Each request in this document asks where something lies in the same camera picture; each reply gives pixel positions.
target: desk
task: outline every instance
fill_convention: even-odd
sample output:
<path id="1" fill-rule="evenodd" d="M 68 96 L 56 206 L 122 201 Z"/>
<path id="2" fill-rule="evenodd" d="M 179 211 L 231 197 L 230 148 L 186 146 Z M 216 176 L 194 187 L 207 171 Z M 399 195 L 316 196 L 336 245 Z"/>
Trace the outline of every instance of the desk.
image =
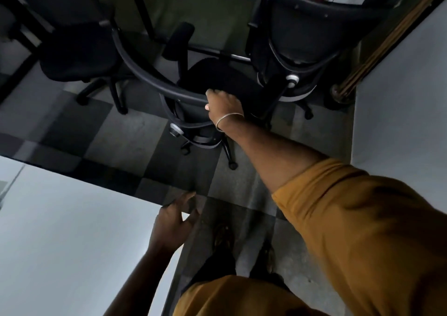
<path id="1" fill-rule="evenodd" d="M 102 315 L 145 253 L 160 206 L 4 157 L 0 181 L 0 315 Z M 149 315 L 163 311 L 181 250 Z"/>

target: left hand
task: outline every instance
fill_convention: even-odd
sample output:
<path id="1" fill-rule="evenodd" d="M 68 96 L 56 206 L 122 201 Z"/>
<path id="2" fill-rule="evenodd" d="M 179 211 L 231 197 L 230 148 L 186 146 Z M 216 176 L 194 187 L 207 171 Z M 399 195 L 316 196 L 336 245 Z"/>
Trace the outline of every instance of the left hand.
<path id="1" fill-rule="evenodd" d="M 195 192 L 184 193 L 168 206 L 160 208 L 149 240 L 148 251 L 173 254 L 186 241 L 200 214 L 197 209 L 194 209 L 183 221 L 182 206 L 194 196 Z"/>

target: checkered carpet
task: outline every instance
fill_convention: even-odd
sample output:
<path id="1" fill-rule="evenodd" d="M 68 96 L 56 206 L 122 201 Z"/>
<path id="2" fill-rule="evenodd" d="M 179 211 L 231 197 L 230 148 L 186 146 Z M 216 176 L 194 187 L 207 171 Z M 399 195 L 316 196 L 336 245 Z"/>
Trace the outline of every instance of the checkered carpet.
<path id="1" fill-rule="evenodd" d="M 277 272 L 309 305 L 343 315 L 344 304 L 310 260 L 301 236 L 272 201 L 250 161 L 232 145 L 239 164 L 227 166 L 223 150 L 191 148 L 180 152 L 181 138 L 168 131 L 158 93 L 140 81 L 123 84 L 129 113 L 120 115 L 107 89 L 87 106 L 75 102 L 86 84 L 54 82 L 37 64 L 0 105 L 0 155 L 59 172 L 88 183 L 165 204 L 185 190 L 197 191 L 188 210 L 202 218 L 184 246 L 165 314 L 179 291 L 211 252 L 212 226 L 230 223 L 236 234 L 238 274 L 248 276 L 263 240 L 277 254 Z M 294 104 L 280 104 L 272 130 L 345 159 L 347 115 L 313 106 L 305 121 Z"/>

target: mustard shirt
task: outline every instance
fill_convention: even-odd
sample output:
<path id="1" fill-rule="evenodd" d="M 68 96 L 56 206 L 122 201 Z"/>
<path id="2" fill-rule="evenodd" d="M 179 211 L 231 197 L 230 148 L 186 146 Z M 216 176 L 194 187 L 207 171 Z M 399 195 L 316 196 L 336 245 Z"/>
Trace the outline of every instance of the mustard shirt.
<path id="1" fill-rule="evenodd" d="M 447 215 L 406 184 L 327 159 L 272 197 L 354 315 L 447 315 Z M 174 311 L 183 315 L 326 314 L 226 276 L 189 288 Z"/>

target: right hand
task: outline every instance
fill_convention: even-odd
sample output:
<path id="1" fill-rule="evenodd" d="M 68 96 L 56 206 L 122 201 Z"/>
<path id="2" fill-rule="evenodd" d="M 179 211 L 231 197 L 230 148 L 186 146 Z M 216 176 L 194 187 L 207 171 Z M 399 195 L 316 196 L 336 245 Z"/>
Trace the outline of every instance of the right hand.
<path id="1" fill-rule="evenodd" d="M 210 120 L 217 123 L 220 118 L 228 113 L 237 112 L 244 114 L 242 109 L 242 104 L 236 98 L 236 96 L 231 95 L 225 91 L 208 89 L 205 93 L 208 98 L 208 104 L 205 105 L 205 109 L 210 112 Z M 229 115 L 219 122 L 219 129 L 223 129 L 224 122 L 234 118 L 241 119 L 241 115 Z"/>

